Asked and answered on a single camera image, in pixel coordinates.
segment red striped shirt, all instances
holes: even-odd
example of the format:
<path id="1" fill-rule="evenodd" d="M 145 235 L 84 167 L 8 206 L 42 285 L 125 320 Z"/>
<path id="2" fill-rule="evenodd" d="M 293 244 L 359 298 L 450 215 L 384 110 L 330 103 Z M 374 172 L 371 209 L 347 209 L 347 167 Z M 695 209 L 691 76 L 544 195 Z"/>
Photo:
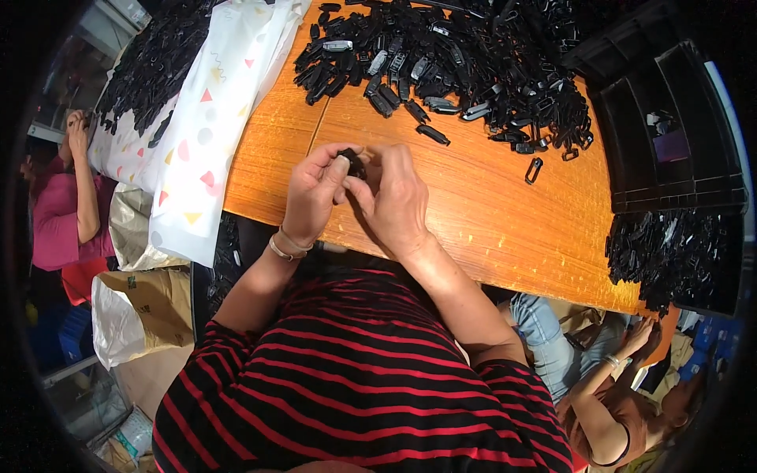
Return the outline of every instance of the red striped shirt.
<path id="1" fill-rule="evenodd" d="M 394 275 L 295 285 L 260 337 L 210 322 L 157 412 L 161 471 L 572 470 L 544 383 L 508 360 L 471 369 Z"/>

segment floor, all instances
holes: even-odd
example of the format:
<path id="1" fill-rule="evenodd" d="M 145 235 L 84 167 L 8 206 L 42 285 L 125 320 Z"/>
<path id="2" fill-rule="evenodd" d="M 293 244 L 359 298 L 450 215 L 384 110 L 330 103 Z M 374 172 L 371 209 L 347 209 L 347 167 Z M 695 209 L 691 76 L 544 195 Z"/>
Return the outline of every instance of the floor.
<path id="1" fill-rule="evenodd" d="M 173 379 L 184 368 L 193 346 L 150 353 L 114 368 L 129 400 L 150 418 Z"/>

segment bracelet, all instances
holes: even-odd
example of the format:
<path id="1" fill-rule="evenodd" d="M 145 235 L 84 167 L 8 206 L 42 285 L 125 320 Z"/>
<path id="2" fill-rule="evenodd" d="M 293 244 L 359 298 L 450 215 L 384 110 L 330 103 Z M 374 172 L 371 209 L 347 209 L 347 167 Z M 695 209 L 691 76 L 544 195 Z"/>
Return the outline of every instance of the bracelet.
<path id="1" fill-rule="evenodd" d="M 602 358 L 602 360 L 607 361 L 609 364 L 611 364 L 613 369 L 620 366 L 620 360 L 615 355 L 607 354 Z"/>
<path id="2" fill-rule="evenodd" d="M 303 248 L 303 247 L 301 247 L 300 245 L 298 245 L 298 244 L 294 243 L 294 242 L 293 242 L 293 241 L 291 240 L 291 238 L 289 238 L 289 235 L 287 235 L 287 234 L 286 234 L 286 232 L 284 232 L 284 226 L 283 226 L 283 225 L 280 225 L 280 226 L 279 226 L 279 233 L 281 233 L 281 234 L 282 234 L 282 238 L 284 238 L 284 239 L 286 240 L 286 242 L 287 242 L 287 243 L 289 243 L 289 244 L 290 244 L 290 245 L 291 245 L 292 247 L 295 247 L 295 248 L 297 248 L 297 250 L 298 250 L 298 251 L 304 251 L 305 253 L 307 253 L 308 251 L 310 251 L 310 250 L 312 250 L 312 249 L 313 249 L 313 244 L 310 244 L 310 246 L 309 246 L 309 247 Z"/>
<path id="3" fill-rule="evenodd" d="M 286 254 L 286 253 L 284 253 L 283 251 L 281 251 L 279 249 L 279 247 L 276 246 L 276 242 L 273 240 L 274 236 L 276 236 L 276 235 L 275 234 L 271 235 L 271 239 L 268 240 L 268 246 L 270 246 L 271 249 L 273 250 L 273 252 L 276 253 L 277 255 L 279 255 L 280 257 L 282 257 L 285 260 L 291 262 L 292 260 L 301 260 L 302 258 L 305 258 L 307 256 L 307 251 L 301 251 L 301 253 L 299 255 L 297 255 L 297 256 L 295 256 L 293 254 Z"/>

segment scratched table surface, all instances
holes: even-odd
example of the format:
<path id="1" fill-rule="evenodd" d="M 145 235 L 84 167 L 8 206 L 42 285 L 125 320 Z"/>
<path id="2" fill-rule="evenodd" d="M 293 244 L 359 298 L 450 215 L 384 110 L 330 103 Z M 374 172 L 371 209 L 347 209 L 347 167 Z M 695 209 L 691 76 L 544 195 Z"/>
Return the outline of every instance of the scratched table surface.
<path id="1" fill-rule="evenodd" d="M 347 86 L 337 97 L 305 104 L 292 80 L 294 59 L 310 41 L 320 14 L 313 3 L 273 89 L 252 114 L 233 161 L 224 209 L 271 225 L 284 218 L 291 168 L 311 149 L 329 142 L 405 143 L 416 171 L 428 185 L 427 225 L 477 281 L 501 288 L 626 313 L 641 311 L 638 285 L 613 285 L 604 257 L 612 222 L 609 176 L 599 130 L 588 151 L 563 162 L 552 148 L 537 156 L 544 166 L 534 185 L 525 173 L 534 155 L 512 152 L 487 139 L 484 121 L 430 114 L 434 128 L 452 144 L 444 147 L 416 133 L 417 122 L 400 107 L 385 119 Z M 367 14 L 360 5 L 343 7 Z M 585 85 L 577 82 L 586 96 Z M 592 121 L 596 123 L 593 110 Z M 321 237 L 385 257 L 345 204 L 334 209 Z"/>

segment person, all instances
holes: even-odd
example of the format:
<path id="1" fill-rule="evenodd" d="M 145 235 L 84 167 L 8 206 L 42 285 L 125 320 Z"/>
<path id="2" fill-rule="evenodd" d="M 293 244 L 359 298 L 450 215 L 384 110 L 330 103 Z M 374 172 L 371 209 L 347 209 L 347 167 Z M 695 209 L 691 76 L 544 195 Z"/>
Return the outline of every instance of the person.
<path id="1" fill-rule="evenodd" d="M 92 175 L 88 132 L 83 112 L 74 111 L 58 156 L 42 166 L 28 154 L 20 168 L 30 187 L 32 264 L 45 271 L 115 256 L 107 216 L 116 182 Z"/>
<path id="2" fill-rule="evenodd" d="M 298 272 L 347 200 L 433 304 L 392 272 Z M 161 471 L 572 471 L 547 388 L 427 230 L 427 203 L 404 145 L 325 145 L 294 167 L 279 231 L 160 404 Z"/>
<path id="3" fill-rule="evenodd" d="M 552 395 L 573 453 L 590 465 L 631 462 L 669 439 L 695 410 L 700 377 L 673 387 L 662 399 L 661 412 L 631 389 L 660 343 L 661 332 L 652 318 L 637 322 L 622 343 L 631 317 L 607 313 L 596 340 L 581 352 L 562 333 L 547 299 L 517 294 L 500 307 L 533 351 L 535 371 Z M 610 374 L 629 358 L 630 365 L 614 381 Z"/>

